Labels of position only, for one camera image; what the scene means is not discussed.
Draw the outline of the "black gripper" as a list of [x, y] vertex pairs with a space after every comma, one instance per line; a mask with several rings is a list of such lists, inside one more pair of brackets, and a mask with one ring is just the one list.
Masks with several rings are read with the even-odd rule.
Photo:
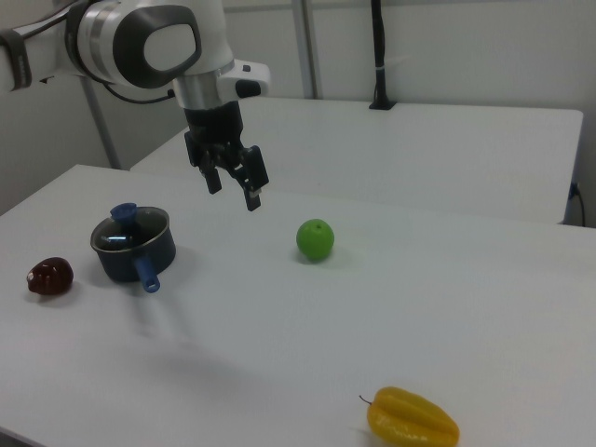
[[184, 110], [188, 131], [184, 135], [190, 163], [199, 168], [211, 195], [222, 189], [217, 167], [231, 169], [231, 176], [243, 190], [248, 211], [261, 206], [260, 194], [269, 184], [261, 149], [244, 148], [243, 120], [239, 103], [208, 110]]

